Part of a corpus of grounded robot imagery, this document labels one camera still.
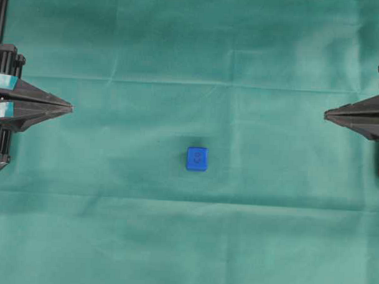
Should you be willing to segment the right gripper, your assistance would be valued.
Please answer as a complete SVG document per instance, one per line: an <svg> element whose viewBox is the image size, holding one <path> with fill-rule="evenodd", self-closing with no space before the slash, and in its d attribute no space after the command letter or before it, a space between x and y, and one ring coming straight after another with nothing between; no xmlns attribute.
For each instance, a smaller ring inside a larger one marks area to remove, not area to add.
<svg viewBox="0 0 379 284"><path fill-rule="evenodd" d="M327 110L324 113L324 119L357 132L368 140L379 142L379 118L359 117L355 115L378 116L379 98L372 97L361 102Z"/></svg>

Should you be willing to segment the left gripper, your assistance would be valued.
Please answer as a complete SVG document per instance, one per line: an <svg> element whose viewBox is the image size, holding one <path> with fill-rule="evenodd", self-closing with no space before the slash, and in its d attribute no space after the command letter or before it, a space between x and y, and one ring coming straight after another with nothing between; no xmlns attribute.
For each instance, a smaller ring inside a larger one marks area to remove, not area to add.
<svg viewBox="0 0 379 284"><path fill-rule="evenodd" d="M0 44L0 154L5 156L9 155L12 131L25 132L32 125L73 111L69 102L20 79L25 64L26 58L15 45Z"/></svg>

